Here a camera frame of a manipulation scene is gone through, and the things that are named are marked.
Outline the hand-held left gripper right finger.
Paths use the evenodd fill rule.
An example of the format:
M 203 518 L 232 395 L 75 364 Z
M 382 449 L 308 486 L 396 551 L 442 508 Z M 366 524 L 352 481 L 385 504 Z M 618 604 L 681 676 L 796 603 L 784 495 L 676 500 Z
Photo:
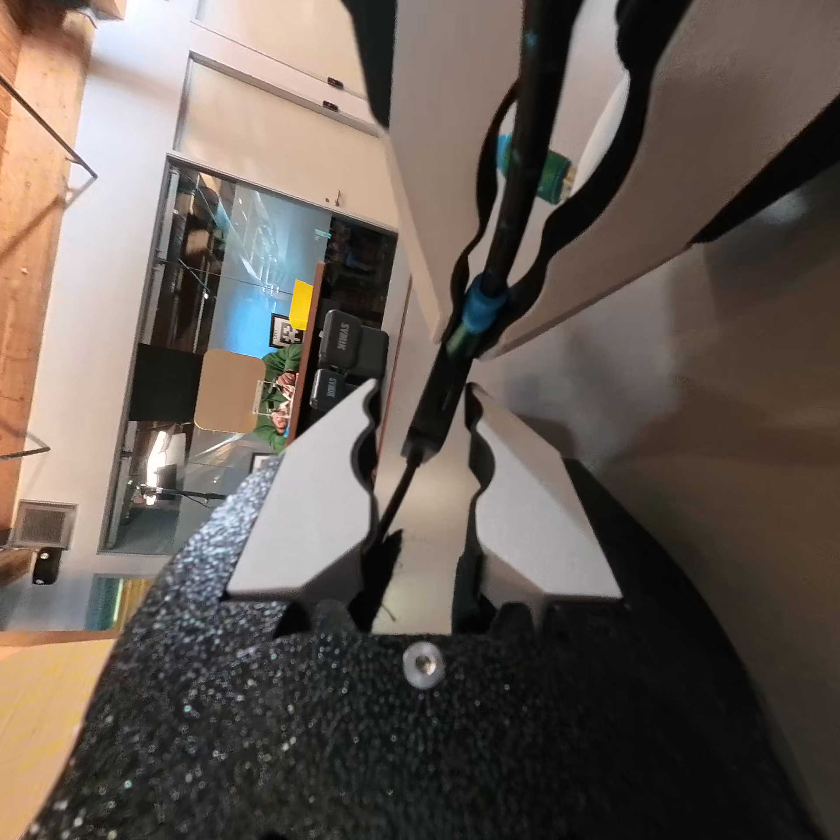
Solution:
M 477 384 L 465 389 L 465 426 L 479 482 L 468 527 L 479 555 L 478 593 L 496 609 L 620 602 L 560 452 Z

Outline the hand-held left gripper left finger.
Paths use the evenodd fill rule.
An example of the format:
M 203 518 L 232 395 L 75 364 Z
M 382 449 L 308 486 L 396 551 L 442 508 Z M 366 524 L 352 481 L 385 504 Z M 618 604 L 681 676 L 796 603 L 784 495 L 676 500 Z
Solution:
M 378 522 L 380 383 L 369 379 L 289 444 L 227 583 L 233 601 L 348 606 Z

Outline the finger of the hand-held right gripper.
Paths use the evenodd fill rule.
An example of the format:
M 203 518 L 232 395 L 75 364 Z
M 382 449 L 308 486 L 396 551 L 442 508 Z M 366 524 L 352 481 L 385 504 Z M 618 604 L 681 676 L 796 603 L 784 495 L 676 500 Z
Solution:
M 478 233 L 480 154 L 518 76 L 519 1 L 396 4 L 385 154 L 399 234 L 433 342 L 452 315 L 456 261 Z
M 629 2 L 621 121 L 549 216 L 481 359 L 684 251 L 838 99 L 838 20 L 838 2 Z

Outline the silver multiport adapter hub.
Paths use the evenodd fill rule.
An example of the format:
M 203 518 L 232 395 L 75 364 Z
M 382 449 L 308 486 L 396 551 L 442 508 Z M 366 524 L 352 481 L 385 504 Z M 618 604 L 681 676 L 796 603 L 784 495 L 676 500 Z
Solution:
M 385 541 L 417 470 L 435 457 L 445 444 L 472 363 L 472 357 L 465 350 L 450 351 L 445 345 L 440 347 L 406 433 L 402 447 L 404 471 L 380 516 L 367 555 L 378 551 Z

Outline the white door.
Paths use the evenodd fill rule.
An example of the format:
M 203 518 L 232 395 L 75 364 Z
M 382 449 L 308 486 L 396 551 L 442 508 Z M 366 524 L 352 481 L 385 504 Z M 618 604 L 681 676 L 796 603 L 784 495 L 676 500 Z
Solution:
M 398 229 L 381 140 L 191 59 L 176 152 L 311 205 Z
M 352 17 L 340 1 L 201 1 L 196 21 L 262 56 L 367 99 Z

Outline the black stand pole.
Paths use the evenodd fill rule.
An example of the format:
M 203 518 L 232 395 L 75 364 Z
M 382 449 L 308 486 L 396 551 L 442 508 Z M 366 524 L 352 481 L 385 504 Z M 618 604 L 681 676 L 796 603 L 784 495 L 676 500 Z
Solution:
M 204 504 L 209 501 L 224 501 L 228 498 L 226 494 L 204 492 L 199 490 L 179 490 L 177 488 L 161 488 L 150 485 L 139 485 L 138 489 L 144 498 L 160 497 L 160 498 L 187 498 L 192 501 Z

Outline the black hard case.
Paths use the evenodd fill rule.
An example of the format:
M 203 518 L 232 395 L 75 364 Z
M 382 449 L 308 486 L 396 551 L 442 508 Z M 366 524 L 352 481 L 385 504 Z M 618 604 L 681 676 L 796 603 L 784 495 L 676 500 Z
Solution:
M 309 425 L 314 425 L 325 417 L 364 382 L 365 380 L 358 376 L 326 367 L 318 368 L 312 380 L 309 396 Z
M 339 309 L 325 316 L 318 352 L 322 369 L 333 369 L 363 380 L 385 377 L 389 336 L 365 326 L 355 316 Z

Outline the tan rounded board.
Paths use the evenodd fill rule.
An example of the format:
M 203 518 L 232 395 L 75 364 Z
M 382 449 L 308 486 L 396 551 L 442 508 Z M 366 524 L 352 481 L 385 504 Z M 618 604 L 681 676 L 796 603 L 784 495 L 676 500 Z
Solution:
M 208 350 L 198 384 L 193 423 L 206 431 L 251 434 L 257 426 L 263 360 L 227 350 Z

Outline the black rectangular panel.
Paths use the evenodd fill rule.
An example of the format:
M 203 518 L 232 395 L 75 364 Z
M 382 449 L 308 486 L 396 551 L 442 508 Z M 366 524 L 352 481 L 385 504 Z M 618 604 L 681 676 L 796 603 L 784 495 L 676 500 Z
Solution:
M 140 343 L 135 356 L 128 420 L 193 421 L 203 355 Z

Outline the white wall vent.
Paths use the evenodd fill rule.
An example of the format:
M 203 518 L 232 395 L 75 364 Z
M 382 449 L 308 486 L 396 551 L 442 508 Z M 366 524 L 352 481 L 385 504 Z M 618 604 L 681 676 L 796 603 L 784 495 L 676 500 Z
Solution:
M 21 500 L 7 544 L 15 548 L 68 550 L 77 511 L 76 504 Z

